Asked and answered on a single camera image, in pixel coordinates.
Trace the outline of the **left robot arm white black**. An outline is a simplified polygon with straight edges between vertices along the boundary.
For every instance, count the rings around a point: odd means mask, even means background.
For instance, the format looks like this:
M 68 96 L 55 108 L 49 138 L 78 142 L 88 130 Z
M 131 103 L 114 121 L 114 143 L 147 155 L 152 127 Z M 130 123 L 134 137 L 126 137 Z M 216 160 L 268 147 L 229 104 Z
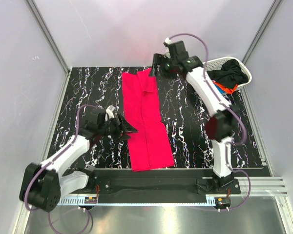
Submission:
M 123 115 L 99 113 L 91 121 L 84 121 L 60 150 L 40 164 L 30 163 L 26 168 L 19 194 L 20 201 L 45 212 L 52 211 L 64 196 L 82 190 L 90 193 L 95 189 L 95 175 L 87 169 L 65 172 L 80 156 L 88 152 L 103 137 L 114 141 L 126 141 L 130 134 L 137 133 Z

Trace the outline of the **pink red t shirt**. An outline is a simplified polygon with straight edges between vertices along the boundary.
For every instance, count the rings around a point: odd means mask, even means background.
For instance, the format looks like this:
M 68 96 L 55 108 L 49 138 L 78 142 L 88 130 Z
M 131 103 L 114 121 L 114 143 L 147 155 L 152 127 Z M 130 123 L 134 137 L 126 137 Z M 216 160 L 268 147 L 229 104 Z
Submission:
M 134 172 L 174 165 L 166 126 L 162 123 L 157 80 L 149 74 L 150 69 L 122 74 L 125 119 L 138 130 L 130 134 L 127 142 Z

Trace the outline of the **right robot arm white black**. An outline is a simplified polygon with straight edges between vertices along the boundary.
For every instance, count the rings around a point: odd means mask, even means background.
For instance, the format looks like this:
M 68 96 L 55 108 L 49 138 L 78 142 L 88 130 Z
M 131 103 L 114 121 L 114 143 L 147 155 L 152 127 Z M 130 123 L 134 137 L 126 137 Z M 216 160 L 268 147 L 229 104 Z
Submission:
M 207 63 L 197 56 L 174 56 L 155 53 L 151 74 L 161 76 L 170 74 L 182 75 L 200 96 L 210 116 L 205 124 L 205 131 L 212 142 L 214 153 L 213 174 L 206 184 L 198 184 L 198 189 L 206 193 L 227 193 L 234 181 L 237 171 L 231 163 L 231 147 L 234 145 L 233 128 L 237 121 L 242 130 L 245 126 L 237 116 L 230 102 L 218 91 L 206 71 Z

